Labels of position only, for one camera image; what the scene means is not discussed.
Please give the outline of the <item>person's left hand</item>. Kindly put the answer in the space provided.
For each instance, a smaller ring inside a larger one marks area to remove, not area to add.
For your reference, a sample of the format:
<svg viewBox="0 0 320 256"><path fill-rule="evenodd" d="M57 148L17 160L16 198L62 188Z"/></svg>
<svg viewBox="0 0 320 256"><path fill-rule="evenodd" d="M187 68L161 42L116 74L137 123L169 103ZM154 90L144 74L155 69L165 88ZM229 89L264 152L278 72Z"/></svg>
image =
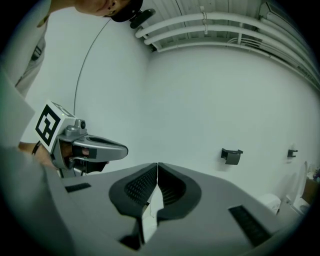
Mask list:
<svg viewBox="0 0 320 256"><path fill-rule="evenodd" d="M60 150L63 158L70 158L74 155L73 148L70 143L63 142L60 145ZM82 147L80 156L89 156L89 149Z"/></svg>

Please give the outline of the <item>black wrist band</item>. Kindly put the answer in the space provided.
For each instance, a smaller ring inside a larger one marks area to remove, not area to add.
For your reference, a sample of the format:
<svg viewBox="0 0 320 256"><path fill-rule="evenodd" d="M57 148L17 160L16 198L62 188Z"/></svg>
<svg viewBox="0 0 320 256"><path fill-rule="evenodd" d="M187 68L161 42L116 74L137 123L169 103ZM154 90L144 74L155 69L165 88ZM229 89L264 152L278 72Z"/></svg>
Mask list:
<svg viewBox="0 0 320 256"><path fill-rule="evenodd" d="M31 153L33 156L37 153L37 151L38 151L38 149L39 149L39 147L40 147L41 145L42 145L42 143L41 143L40 140L35 144L35 146L34 146L34 148L33 148L33 150L32 150L32 153Z"/></svg>

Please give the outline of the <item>person's left forearm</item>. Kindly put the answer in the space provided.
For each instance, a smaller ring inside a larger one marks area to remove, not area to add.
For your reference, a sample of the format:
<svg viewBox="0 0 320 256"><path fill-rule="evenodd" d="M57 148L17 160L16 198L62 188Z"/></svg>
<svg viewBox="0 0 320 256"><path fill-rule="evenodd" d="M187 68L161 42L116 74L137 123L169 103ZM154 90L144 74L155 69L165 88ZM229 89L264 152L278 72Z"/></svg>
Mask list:
<svg viewBox="0 0 320 256"><path fill-rule="evenodd" d="M18 148L20 151L32 155L33 148L36 143L27 143L27 142L20 142ZM53 165L50 155L46 148L41 144L39 149L37 150L35 155L32 155L35 159L42 165L49 167L53 170L56 170L56 167Z"/></svg>

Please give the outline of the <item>white toilet with raised lid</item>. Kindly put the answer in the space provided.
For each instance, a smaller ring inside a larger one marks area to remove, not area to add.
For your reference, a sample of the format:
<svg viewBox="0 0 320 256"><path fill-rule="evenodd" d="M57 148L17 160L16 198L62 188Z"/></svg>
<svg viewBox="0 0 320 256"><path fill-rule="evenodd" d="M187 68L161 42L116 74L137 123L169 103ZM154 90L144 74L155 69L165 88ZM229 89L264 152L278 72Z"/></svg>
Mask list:
<svg viewBox="0 0 320 256"><path fill-rule="evenodd" d="M310 204L303 199L307 174L308 162L305 161L297 173L289 193L285 197L285 202L299 215L305 215L310 207Z"/></svg>

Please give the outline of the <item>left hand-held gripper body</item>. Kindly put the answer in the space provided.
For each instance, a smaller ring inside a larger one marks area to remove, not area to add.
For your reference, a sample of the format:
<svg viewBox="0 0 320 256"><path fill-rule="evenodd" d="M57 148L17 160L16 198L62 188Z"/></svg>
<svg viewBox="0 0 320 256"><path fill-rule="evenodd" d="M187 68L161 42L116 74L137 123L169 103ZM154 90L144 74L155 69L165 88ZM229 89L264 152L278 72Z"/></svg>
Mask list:
<svg viewBox="0 0 320 256"><path fill-rule="evenodd" d="M88 160L85 156L80 156L81 147L74 146L74 141L84 140L88 135L86 122L83 119L75 117L63 106L51 100L48 100L43 110L37 113L37 118L35 133L61 175L63 171L70 171L72 174L79 172L83 175L101 172L104 169L106 160L102 162ZM72 157L63 158L60 148L62 143L72 145Z"/></svg>

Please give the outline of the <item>brown cabinet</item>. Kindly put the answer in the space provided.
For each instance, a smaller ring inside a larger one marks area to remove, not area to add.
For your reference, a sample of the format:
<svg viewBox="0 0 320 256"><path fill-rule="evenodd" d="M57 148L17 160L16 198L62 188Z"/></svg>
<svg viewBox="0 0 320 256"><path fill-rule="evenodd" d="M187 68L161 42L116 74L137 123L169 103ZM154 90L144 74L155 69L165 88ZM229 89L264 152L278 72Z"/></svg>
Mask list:
<svg viewBox="0 0 320 256"><path fill-rule="evenodd" d="M311 205L316 198L320 184L313 179L306 179L304 191L302 194L302 199Z"/></svg>

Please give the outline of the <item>thick white ceiling pipe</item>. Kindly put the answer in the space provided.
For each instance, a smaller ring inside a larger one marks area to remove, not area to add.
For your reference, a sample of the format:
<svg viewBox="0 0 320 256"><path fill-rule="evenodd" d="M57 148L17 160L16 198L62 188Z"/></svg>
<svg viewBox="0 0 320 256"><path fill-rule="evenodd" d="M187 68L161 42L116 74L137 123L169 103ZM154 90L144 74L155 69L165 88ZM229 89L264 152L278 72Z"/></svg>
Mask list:
<svg viewBox="0 0 320 256"><path fill-rule="evenodd" d="M240 28L236 26L227 26L227 25L196 25L189 26L184 28L179 28L175 30L171 30L165 33L161 33L159 35L150 37L144 41L146 45L152 44L154 42L160 41L165 38L177 36L180 34L186 33L194 33L194 32L205 32L208 31L216 31L216 32L232 32L243 34L247 36L251 36L257 39L261 39L273 46L275 46L281 52L288 54L290 57L295 59L297 62L303 64L306 68L313 68L313 70L317 71L318 68L314 65L311 59L299 48L298 46L290 39L273 39L267 35L251 31L245 28Z"/></svg>
<svg viewBox="0 0 320 256"><path fill-rule="evenodd" d="M304 47L304 45L302 45L301 43L297 44L297 42L294 41L292 37L289 37L287 34L283 33L282 31L277 30L274 27L269 26L268 24L263 23L260 20L257 20L255 18L251 18L248 16L240 15L240 14L228 13L228 12L214 11L214 12L195 13L195 14L187 14L187 15L173 17L173 18L155 23L147 28L138 30L135 33L135 36L137 38L141 38L150 32L162 29L164 27L168 27L178 23L197 21L197 20L200 20L200 21L226 20L226 21L238 22L238 23L253 26L255 28L261 29L275 36L281 42L285 43L292 50L294 50L295 53L300 54L300 56L303 57L306 61L310 61L310 62L312 61L309 58L309 55L307 54L307 49Z"/></svg>

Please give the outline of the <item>black wall paper holder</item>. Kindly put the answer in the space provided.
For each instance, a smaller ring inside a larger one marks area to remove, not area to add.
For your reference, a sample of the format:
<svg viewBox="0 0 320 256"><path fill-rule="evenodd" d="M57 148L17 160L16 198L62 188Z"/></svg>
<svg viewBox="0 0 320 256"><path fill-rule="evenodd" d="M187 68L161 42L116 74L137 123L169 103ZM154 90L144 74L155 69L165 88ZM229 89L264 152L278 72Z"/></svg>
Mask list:
<svg viewBox="0 0 320 256"><path fill-rule="evenodd" d="M241 155L244 152L242 150L227 150L222 148L221 158L225 160L226 165L238 165Z"/></svg>

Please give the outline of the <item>person's white shirt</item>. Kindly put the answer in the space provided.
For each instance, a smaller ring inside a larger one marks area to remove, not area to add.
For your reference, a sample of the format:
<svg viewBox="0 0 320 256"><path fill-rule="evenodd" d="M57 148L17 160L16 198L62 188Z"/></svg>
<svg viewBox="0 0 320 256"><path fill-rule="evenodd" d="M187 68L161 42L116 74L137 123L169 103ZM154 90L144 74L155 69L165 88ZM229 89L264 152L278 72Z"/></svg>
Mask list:
<svg viewBox="0 0 320 256"><path fill-rule="evenodd" d="M49 9L34 6L0 53L0 149L17 146L34 115L25 97L44 60Z"/></svg>

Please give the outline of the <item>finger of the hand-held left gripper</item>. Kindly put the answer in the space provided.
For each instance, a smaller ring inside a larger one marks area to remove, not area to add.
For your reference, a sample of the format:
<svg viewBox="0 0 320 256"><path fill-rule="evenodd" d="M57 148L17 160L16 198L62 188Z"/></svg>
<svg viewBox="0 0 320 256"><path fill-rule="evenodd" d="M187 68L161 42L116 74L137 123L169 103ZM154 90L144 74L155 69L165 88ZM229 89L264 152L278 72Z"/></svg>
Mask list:
<svg viewBox="0 0 320 256"><path fill-rule="evenodd" d="M92 146L86 139L75 140L74 146L89 149L89 156L85 156L88 160L121 160L129 153L126 146Z"/></svg>
<svg viewBox="0 0 320 256"><path fill-rule="evenodd" d="M113 140L100 137L100 136L94 136L87 134L86 135L86 143L90 146L99 146L99 147L110 147L110 146L115 146L115 147L124 147L123 144L115 142Z"/></svg>

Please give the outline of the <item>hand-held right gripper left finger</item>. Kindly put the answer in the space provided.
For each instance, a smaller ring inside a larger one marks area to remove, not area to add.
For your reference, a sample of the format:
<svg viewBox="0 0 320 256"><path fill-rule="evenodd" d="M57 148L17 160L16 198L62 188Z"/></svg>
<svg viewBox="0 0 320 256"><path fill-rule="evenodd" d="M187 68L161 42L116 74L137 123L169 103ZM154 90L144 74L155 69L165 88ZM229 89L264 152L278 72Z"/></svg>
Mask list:
<svg viewBox="0 0 320 256"><path fill-rule="evenodd" d="M46 175L74 256L144 256L142 212L157 184L157 163L88 176Z"/></svg>

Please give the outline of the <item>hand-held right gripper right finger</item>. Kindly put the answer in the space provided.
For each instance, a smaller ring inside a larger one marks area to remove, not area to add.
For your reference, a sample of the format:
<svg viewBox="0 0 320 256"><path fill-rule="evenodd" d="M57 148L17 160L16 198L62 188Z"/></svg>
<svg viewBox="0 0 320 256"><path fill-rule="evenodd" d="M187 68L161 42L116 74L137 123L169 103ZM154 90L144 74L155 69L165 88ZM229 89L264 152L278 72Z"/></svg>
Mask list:
<svg viewBox="0 0 320 256"><path fill-rule="evenodd" d="M174 199L157 213L147 256L270 256L284 239L277 217L225 179L160 163L158 181Z"/></svg>

